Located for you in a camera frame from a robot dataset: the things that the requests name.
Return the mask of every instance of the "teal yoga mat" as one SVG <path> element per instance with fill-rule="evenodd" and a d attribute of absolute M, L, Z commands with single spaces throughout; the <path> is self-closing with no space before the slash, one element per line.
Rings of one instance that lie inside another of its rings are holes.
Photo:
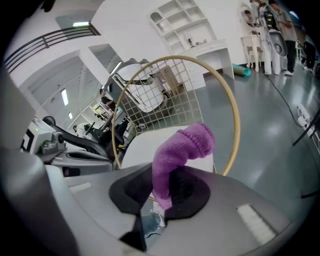
<path fill-rule="evenodd" d="M 236 64 L 232 64 L 233 73 L 238 76 L 248 77 L 251 74 L 251 69 Z"/>

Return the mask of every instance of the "white wall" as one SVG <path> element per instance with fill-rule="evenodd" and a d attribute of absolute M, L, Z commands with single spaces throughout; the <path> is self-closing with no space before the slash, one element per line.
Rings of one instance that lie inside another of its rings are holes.
<path fill-rule="evenodd" d="M 6 50 L 5 58 L 27 42 L 40 37 L 46 33 L 60 30 L 56 17 L 77 13 L 78 10 L 96 11 L 100 3 L 89 0 L 55 0 L 53 8 L 44 12 L 39 8 L 34 14 L 27 18 L 15 33 L 9 47 Z"/>
<path fill-rule="evenodd" d="M 208 18 L 217 39 L 226 39 L 231 61 L 246 63 L 238 5 L 241 0 L 194 0 Z M 106 0 L 91 23 L 106 38 L 119 57 L 127 61 L 153 61 L 171 55 L 161 36 L 150 23 L 154 9 L 169 0 Z"/>

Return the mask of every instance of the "black cable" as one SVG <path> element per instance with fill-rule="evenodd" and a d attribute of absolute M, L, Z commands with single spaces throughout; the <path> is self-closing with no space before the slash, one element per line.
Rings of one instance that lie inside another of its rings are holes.
<path fill-rule="evenodd" d="M 158 233 L 151 233 L 151 234 L 149 234 L 148 236 L 146 236 L 145 238 L 149 238 L 149 237 L 151 237 L 152 235 L 159 235 L 159 236 L 161 236 L 161 234 L 158 234 Z"/>
<path fill-rule="evenodd" d="M 296 121 L 296 119 L 295 119 L 295 117 L 294 117 L 294 114 L 293 114 L 292 111 L 291 111 L 291 108 L 290 108 L 289 104 L 287 103 L 286 99 L 283 97 L 283 95 L 281 94 L 281 92 L 278 90 L 278 88 L 275 86 L 274 82 L 273 82 L 266 74 L 264 74 L 264 76 L 271 82 L 271 84 L 273 85 L 273 87 L 277 90 L 277 92 L 280 94 L 281 98 L 284 100 L 285 104 L 288 106 L 288 109 L 289 109 L 289 111 L 290 111 L 290 114 L 291 114 L 291 116 L 292 116 L 295 124 L 296 124 L 298 127 L 302 128 L 302 126 L 297 123 L 297 121 Z"/>

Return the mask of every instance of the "power strip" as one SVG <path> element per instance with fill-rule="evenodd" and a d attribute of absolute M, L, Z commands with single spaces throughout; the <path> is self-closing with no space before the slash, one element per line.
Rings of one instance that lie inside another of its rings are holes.
<path fill-rule="evenodd" d="M 306 121 L 302 116 L 300 116 L 300 117 L 298 118 L 298 123 L 299 123 L 299 125 L 301 125 L 301 126 L 303 127 L 304 130 L 306 130 L 307 127 L 309 126 L 309 124 L 307 123 L 307 121 Z M 308 134 L 309 137 L 312 135 L 312 133 L 314 132 L 314 130 L 315 130 L 314 127 L 311 127 L 311 128 L 308 130 L 307 134 Z"/>
<path fill-rule="evenodd" d="M 296 108 L 297 108 L 297 112 L 298 112 L 298 116 L 299 116 L 298 123 L 303 127 L 304 130 L 306 130 L 307 127 L 310 125 L 310 115 L 302 104 L 299 104 L 298 106 L 296 106 Z M 315 131 L 315 128 L 314 128 L 314 126 L 312 126 L 307 131 L 307 134 L 312 139 L 312 141 L 315 145 L 315 148 L 320 155 L 320 138 L 318 136 L 318 133 L 317 132 L 314 133 L 314 131 Z"/>

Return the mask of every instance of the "white ceiling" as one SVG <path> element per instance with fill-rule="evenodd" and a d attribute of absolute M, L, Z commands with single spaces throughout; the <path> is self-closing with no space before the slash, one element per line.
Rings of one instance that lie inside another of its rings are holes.
<path fill-rule="evenodd" d="M 110 46 L 93 51 L 93 54 L 109 72 L 120 61 Z M 95 100 L 101 87 L 81 59 L 73 57 L 44 73 L 28 89 L 47 113 L 55 118 L 57 125 L 67 129 L 81 111 Z M 61 97 L 63 89 L 66 89 L 68 97 L 66 106 Z"/>

